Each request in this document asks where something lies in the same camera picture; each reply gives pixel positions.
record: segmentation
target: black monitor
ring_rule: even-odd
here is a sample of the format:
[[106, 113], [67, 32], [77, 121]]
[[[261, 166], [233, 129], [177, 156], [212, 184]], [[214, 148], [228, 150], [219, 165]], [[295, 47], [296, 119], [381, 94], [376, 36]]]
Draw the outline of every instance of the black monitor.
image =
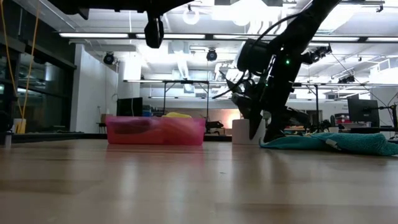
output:
[[118, 99], [118, 116], [142, 116], [142, 97]]
[[348, 99], [349, 120], [353, 122], [372, 122], [379, 127], [379, 110], [377, 100]]

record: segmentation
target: translucent pink bin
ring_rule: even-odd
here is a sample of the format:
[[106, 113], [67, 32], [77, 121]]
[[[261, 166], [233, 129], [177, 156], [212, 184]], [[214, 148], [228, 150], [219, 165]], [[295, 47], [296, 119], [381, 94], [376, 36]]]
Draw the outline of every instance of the translucent pink bin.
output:
[[205, 119], [107, 116], [106, 130], [110, 144], [201, 146]]

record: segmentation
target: wooden floor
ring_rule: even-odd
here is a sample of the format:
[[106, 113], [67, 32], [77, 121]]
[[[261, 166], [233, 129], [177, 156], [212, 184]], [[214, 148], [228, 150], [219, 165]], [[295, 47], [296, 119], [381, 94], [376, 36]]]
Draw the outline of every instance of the wooden floor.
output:
[[256, 146], [0, 151], [1, 224], [398, 223], [398, 159]]

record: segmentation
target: teal towel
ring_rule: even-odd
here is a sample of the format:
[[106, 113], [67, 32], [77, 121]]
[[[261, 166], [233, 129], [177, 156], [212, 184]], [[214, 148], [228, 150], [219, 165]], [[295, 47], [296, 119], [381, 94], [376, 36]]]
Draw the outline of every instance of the teal towel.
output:
[[260, 146], [267, 149], [342, 151], [353, 154], [393, 156], [398, 144], [389, 143], [383, 134], [321, 133], [310, 137], [287, 136]]

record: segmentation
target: yellow object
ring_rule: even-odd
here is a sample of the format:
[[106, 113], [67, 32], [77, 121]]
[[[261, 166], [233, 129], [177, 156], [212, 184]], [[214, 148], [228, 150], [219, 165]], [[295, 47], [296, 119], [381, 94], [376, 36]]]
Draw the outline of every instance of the yellow object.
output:
[[180, 113], [176, 113], [176, 112], [170, 112], [166, 115], [163, 115], [162, 117], [166, 117], [166, 118], [192, 118], [191, 116], [187, 115], [187, 114], [180, 114]]
[[26, 119], [18, 121], [15, 127], [16, 133], [25, 134], [25, 127], [26, 127]]

